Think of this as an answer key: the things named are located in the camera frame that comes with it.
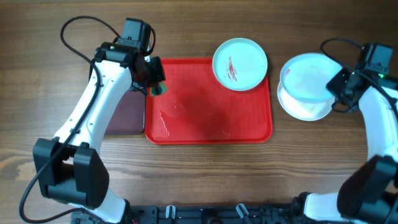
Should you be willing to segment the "green yellow sponge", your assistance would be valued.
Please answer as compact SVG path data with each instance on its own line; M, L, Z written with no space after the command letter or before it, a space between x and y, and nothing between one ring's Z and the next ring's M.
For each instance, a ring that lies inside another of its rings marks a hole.
M164 94L168 90L167 85L164 82L159 82L154 86L150 87L150 96L159 96Z

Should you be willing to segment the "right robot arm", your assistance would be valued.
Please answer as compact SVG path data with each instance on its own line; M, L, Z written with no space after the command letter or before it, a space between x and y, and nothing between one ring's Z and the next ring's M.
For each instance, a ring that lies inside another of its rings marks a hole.
M343 67L326 89L337 104L363 116L368 160L333 194L302 193L291 218L306 223L397 223L397 79L389 76L394 48L370 42L360 46L355 67Z

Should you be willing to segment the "white round plate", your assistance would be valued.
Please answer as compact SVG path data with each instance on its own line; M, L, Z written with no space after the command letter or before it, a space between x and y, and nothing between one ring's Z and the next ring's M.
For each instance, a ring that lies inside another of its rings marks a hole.
M281 82L277 87L277 97L281 107L291 116L302 121L316 121L324 118L332 110L334 98L321 103L306 103L291 97Z

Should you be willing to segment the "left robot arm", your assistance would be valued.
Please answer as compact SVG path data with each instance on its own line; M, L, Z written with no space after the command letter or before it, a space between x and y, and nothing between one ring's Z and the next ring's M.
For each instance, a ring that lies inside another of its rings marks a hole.
M155 31L146 22L128 18L112 42L104 42L89 60L88 84L65 124L50 140L33 148L43 197L69 204L100 223L133 223L127 200L109 189L109 173L100 158L103 137L127 91L159 96L166 92L160 58L153 57Z

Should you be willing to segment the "light blue plate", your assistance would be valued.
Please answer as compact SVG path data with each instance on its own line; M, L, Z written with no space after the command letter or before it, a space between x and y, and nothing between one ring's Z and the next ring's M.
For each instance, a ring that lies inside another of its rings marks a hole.
M268 59L265 51L255 41L233 38L216 49L212 69L224 87L234 91L248 91L257 87L266 77Z
M320 53L305 53L291 58L280 71L280 82L293 98L320 103L333 98L326 84L342 66Z

